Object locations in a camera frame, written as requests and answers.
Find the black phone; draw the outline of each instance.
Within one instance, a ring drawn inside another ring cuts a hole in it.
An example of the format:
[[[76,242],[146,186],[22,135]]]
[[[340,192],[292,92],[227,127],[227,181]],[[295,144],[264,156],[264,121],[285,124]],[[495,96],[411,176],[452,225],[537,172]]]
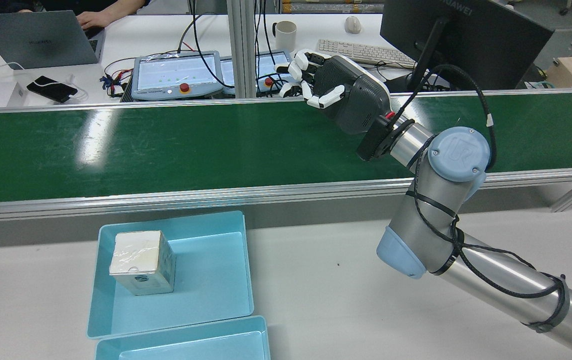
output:
[[[39,79],[34,80],[26,87],[32,92],[36,92],[41,96],[45,96],[50,100],[57,101],[62,104],[70,100],[70,96],[77,94],[79,91],[71,86],[62,84],[57,80],[52,80],[45,76],[39,77]]]

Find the white keyboard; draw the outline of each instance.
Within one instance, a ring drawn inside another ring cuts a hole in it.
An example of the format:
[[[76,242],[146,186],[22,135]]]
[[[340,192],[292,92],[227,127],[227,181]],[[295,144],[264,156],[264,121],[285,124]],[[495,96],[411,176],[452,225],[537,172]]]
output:
[[[317,50],[331,55],[344,55],[352,61],[361,64],[377,64],[385,62],[383,66],[392,68],[413,68],[414,60],[395,48],[363,45],[345,41],[320,39]]]

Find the mug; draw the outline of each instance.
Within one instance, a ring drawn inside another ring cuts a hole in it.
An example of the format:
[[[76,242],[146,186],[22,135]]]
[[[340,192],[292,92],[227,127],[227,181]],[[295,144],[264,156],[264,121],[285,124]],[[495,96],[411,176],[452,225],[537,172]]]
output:
[[[279,21],[272,23],[272,36],[275,37],[277,49],[295,51],[295,36],[297,25],[292,21]]]

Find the laptop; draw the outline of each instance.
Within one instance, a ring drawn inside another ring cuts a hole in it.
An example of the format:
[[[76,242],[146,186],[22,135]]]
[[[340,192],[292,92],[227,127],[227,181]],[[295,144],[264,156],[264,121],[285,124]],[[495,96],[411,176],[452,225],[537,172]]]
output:
[[[82,30],[71,10],[0,13],[0,55],[25,69],[96,64],[105,31],[89,31]]]

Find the plastic tray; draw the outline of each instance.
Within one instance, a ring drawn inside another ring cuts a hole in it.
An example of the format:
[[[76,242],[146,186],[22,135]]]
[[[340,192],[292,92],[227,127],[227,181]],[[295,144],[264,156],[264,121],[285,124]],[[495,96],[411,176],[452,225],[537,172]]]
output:
[[[261,316],[159,330],[97,344],[96,360],[270,360]]]
[[[177,256],[174,292],[134,296],[108,274],[115,235],[144,230],[163,231]],[[246,317],[253,310],[244,214],[240,211],[101,228],[89,338]]]

